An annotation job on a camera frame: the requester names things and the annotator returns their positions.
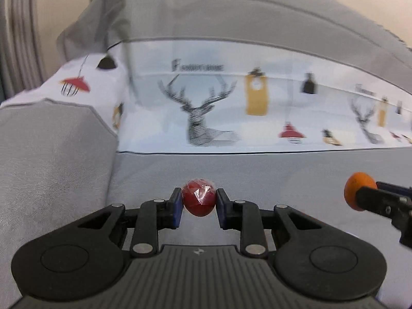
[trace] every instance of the antlers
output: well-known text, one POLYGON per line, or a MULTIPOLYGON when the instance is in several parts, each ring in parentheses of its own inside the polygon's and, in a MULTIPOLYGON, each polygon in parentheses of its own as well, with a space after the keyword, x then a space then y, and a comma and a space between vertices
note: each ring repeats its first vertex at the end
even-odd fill
MULTIPOLYGON (((169 99, 172 99, 172 100, 182 104, 184 106, 184 108, 191 109, 192 106, 190 104, 190 101, 187 98, 185 98, 185 88, 183 87, 181 89, 179 95, 176 92, 174 92, 173 89, 172 89, 172 84, 178 76, 179 76, 179 74, 176 75, 172 79, 172 81, 170 81, 167 84, 166 87, 163 86, 163 82, 159 81, 158 84, 159 84, 160 91, 164 95, 166 95, 169 99)), ((225 83, 225 81, 223 80, 223 78, 220 75, 217 75, 216 78, 219 80, 220 84, 222 85, 222 91, 219 93, 218 96, 215 96, 215 89, 211 88, 210 89, 210 97, 208 99, 206 99, 205 101, 203 101, 202 105, 199 108, 203 108, 203 109, 208 108, 208 110, 210 110, 211 109, 210 106, 211 106, 212 103, 215 103, 217 101, 220 101, 220 100, 223 100, 223 99, 227 98, 229 96, 229 94, 231 92, 233 92, 237 81, 233 82, 230 86, 230 89, 228 89, 227 84, 225 83)))
POLYGON ((166 87, 163 86, 163 82, 159 81, 159 88, 161 90, 161 92, 166 95, 168 98, 175 100, 176 102, 179 102, 180 104, 182 104, 184 107, 191 107, 190 105, 190 101, 185 98, 185 88, 183 87, 180 91, 180 94, 177 95, 176 92, 173 92, 172 89, 172 84, 173 82, 177 79, 179 75, 176 75, 172 81, 170 81, 166 87))
POLYGON ((359 112, 358 107, 355 106, 354 99, 351 100, 351 109, 355 113, 355 115, 357 116, 358 120, 363 121, 363 122, 368 122, 369 118, 371 116, 373 116, 373 114, 375 113, 375 106, 373 106, 372 108, 369 109, 369 111, 366 113, 366 115, 362 118, 362 115, 359 112))
POLYGON ((232 82, 230 89, 227 89, 228 88, 227 83, 223 80, 223 78, 220 75, 217 75, 216 78, 222 85, 222 91, 219 93, 218 96, 215 96, 215 88, 212 87, 210 89, 210 97, 202 103, 201 108, 208 107, 212 103, 215 103, 217 101, 227 98, 230 95, 230 93, 233 92, 234 88, 236 87, 237 81, 232 82))

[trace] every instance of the gray fabric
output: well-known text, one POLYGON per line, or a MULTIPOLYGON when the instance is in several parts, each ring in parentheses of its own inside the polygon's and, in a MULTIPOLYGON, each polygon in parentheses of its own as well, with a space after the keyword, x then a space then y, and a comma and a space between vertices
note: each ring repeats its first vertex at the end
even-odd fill
POLYGON ((65 59, 120 41, 204 38, 325 57, 412 92, 412 53, 381 26, 335 0, 93 0, 58 38, 65 59))
POLYGON ((106 205, 116 137, 88 107, 40 102, 0 110, 0 308, 24 243, 106 205))
MULTIPOLYGON (((399 244, 391 222, 347 206, 343 188, 348 177, 365 171, 376 180, 409 186, 412 149, 331 151, 257 155, 136 155, 118 153, 108 203, 134 208, 148 199, 168 198, 186 180, 204 177, 223 187, 231 200, 247 199, 260 208, 285 203, 376 246, 388 274, 381 296, 390 308, 412 303, 411 251, 399 244)), ((216 212, 198 218, 186 210, 178 230, 162 230, 160 243, 236 244, 236 231, 219 229, 216 212)))

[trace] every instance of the yellow bottle print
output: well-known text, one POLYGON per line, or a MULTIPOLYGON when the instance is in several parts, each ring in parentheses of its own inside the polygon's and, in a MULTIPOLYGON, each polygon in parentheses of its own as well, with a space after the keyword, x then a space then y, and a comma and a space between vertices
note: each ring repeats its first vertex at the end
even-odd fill
POLYGON ((383 97, 379 104, 378 126, 384 128, 386 125, 386 112, 388 110, 388 99, 383 97))
POLYGON ((246 76, 245 84, 246 114, 266 115, 269 106, 267 77, 260 68, 255 68, 246 76))

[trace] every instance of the orange ball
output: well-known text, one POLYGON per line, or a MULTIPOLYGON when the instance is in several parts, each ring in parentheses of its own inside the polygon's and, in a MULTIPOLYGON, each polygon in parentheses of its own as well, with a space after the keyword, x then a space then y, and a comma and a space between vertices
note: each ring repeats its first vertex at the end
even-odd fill
POLYGON ((363 209, 359 208, 356 204, 356 192, 361 187, 370 187, 377 189, 375 180, 366 173, 356 172, 351 175, 345 185, 344 196, 345 201, 352 209, 362 211, 363 209))

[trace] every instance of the curtain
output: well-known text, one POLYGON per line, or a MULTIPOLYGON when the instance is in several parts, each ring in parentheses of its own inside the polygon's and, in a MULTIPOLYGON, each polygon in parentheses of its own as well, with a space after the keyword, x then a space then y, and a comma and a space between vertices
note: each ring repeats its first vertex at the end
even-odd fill
POLYGON ((5 100, 4 98, 4 90, 3 90, 3 83, 1 82, 1 74, 0 74, 0 103, 5 100))
POLYGON ((6 98, 45 80, 36 32, 36 0, 0 0, 0 75, 6 98))

